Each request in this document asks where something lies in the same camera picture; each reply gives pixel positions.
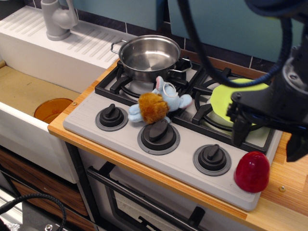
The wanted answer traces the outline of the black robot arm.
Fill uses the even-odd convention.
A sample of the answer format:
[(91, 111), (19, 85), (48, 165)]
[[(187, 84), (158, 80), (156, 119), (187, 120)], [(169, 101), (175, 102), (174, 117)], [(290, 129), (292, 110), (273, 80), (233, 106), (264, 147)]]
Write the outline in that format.
[(282, 67), (265, 90), (235, 92), (227, 110), (234, 122), (232, 143), (240, 146), (252, 124), (291, 134), (286, 160), (308, 153), (308, 2), (306, 0), (247, 0), (250, 10), (282, 21), (285, 30)]

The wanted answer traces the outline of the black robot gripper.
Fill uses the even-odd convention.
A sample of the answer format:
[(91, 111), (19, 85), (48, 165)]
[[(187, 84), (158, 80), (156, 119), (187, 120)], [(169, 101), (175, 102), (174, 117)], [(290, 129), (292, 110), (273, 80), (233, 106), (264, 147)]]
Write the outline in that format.
[(272, 83), (264, 90), (237, 91), (227, 116), (233, 122), (232, 142), (241, 146), (251, 124), (292, 133), (286, 146), (286, 161), (308, 154), (308, 93), (289, 84)]

